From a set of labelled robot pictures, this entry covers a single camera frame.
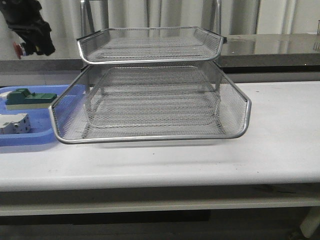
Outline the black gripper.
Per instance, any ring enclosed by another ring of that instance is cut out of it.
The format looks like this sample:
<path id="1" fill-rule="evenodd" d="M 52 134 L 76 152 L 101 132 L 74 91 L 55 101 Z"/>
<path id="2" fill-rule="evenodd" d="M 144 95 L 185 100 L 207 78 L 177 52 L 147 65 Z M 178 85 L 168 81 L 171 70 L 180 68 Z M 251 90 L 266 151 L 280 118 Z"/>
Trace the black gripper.
<path id="1" fill-rule="evenodd" d="M 2 0 L 0 11 L 7 26 L 15 32 L 23 43 L 26 54 L 49 56 L 55 52 L 50 32 L 51 27 L 40 11 L 42 6 L 38 0 Z"/>

